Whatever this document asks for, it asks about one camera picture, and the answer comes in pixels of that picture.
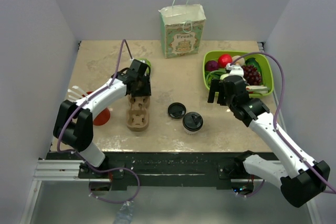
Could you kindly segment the white paper coffee cup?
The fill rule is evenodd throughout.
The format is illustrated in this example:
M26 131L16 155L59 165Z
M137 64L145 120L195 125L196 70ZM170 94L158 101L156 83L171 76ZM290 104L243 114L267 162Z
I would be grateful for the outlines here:
M200 129L198 129L198 130L189 130L189 129L185 128L184 131L188 135L194 135L194 134L198 133L200 131Z

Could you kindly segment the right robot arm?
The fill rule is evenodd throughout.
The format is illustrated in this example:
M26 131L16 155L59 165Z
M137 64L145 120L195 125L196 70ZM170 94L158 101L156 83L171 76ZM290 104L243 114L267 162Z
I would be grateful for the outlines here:
M324 192L330 175L325 161L317 162L279 126L270 109L259 98L251 98L241 76L212 80L208 102L226 105L236 119L255 132L281 162L275 165L246 151L234 165L239 178L256 175L280 189L288 203L301 207Z

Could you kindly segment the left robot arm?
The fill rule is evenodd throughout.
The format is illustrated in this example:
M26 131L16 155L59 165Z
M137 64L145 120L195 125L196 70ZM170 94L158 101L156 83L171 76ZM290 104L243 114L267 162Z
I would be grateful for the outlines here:
M116 72L101 87L76 101L61 103L53 136L71 146L88 162L97 178L108 174L106 156L93 142L93 121L109 105L130 95L132 98L149 97L151 67L145 61L132 60L128 68Z

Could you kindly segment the green paper gift bag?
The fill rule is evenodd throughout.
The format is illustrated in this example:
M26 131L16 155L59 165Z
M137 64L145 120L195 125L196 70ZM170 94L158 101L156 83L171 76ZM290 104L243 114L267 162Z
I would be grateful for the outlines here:
M176 0L159 10L161 18L161 48L165 58L196 54L206 21L201 4L176 5Z

